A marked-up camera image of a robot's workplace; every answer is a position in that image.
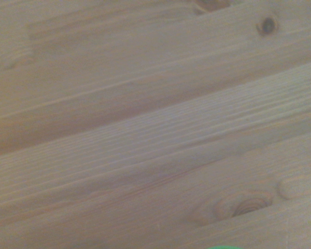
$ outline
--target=green object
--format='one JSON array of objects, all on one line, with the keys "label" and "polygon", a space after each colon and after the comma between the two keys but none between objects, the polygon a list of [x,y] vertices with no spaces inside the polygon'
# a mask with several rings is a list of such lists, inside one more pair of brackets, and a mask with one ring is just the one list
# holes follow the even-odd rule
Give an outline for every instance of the green object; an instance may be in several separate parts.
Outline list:
[{"label": "green object", "polygon": [[208,248],[208,249],[241,249],[241,248],[222,245],[222,246],[211,247],[211,248]]}]

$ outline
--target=wood grain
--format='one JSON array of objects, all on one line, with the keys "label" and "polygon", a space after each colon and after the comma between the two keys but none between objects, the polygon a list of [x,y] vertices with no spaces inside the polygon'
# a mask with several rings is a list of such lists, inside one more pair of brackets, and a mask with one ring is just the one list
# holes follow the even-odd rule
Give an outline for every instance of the wood grain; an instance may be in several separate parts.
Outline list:
[{"label": "wood grain", "polygon": [[311,61],[311,26],[260,37],[258,11],[247,2],[0,74],[0,154]]},{"label": "wood grain", "polygon": [[311,1],[192,8],[0,1],[0,248],[311,248]]}]

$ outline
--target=light wood surface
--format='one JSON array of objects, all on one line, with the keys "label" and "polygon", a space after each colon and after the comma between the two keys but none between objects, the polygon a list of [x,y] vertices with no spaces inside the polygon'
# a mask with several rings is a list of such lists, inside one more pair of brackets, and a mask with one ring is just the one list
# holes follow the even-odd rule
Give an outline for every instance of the light wood surface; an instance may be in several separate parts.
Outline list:
[{"label": "light wood surface", "polygon": [[0,248],[311,248],[311,1],[233,3],[0,1]]}]

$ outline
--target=wooden plank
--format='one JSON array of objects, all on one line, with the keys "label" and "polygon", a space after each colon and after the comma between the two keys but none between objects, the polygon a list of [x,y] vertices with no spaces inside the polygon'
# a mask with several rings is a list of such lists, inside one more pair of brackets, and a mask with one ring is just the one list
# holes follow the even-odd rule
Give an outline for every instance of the wooden plank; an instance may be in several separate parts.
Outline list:
[{"label": "wooden plank", "polygon": [[42,8],[54,55],[0,73],[0,248],[311,248],[311,1],[289,3]]},{"label": "wooden plank", "polygon": [[[278,193],[279,181],[311,174],[311,133],[215,162],[210,146],[204,151],[200,147],[184,150],[107,174],[94,175],[93,171],[93,177],[83,179],[79,175],[67,184],[63,175],[74,170],[70,165],[66,172],[54,168],[55,165],[43,165],[36,171],[32,165],[39,164],[26,159],[30,164],[24,168],[0,168],[2,173],[6,172],[0,176],[0,200],[6,198],[0,204],[0,248],[69,248],[87,240],[98,240],[109,248],[139,248],[201,227],[194,214],[205,202],[209,205],[208,222],[219,224],[212,216],[213,206],[238,191],[272,193],[273,205],[266,210],[282,203],[290,207],[291,202],[284,201]],[[9,166],[9,157],[19,160],[12,156],[1,157],[1,167]],[[193,163],[198,167],[185,170]]]},{"label": "wooden plank", "polygon": [[311,198],[285,202],[142,248],[195,249],[216,245],[311,248]]},{"label": "wooden plank", "polygon": [[247,2],[0,74],[0,154],[311,61],[311,19],[260,37],[259,12]]}]

